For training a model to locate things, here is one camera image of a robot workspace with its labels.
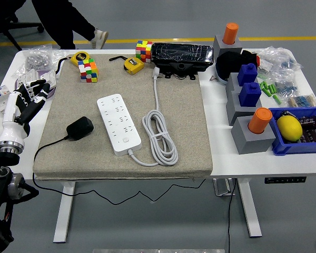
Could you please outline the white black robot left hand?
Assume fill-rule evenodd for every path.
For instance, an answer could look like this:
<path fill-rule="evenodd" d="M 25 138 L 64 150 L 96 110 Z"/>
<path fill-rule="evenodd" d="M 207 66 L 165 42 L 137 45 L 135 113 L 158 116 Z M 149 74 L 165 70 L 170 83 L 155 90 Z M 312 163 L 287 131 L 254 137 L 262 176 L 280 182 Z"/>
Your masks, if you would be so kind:
<path fill-rule="evenodd" d="M 14 90 L 8 97 L 2 122 L 0 149 L 23 150 L 24 148 L 24 139 L 30 133 L 29 123 L 44 106 L 50 84 L 45 80 L 37 80 L 30 84 L 30 88 L 33 92 L 38 92 L 33 98 L 24 85 Z"/>

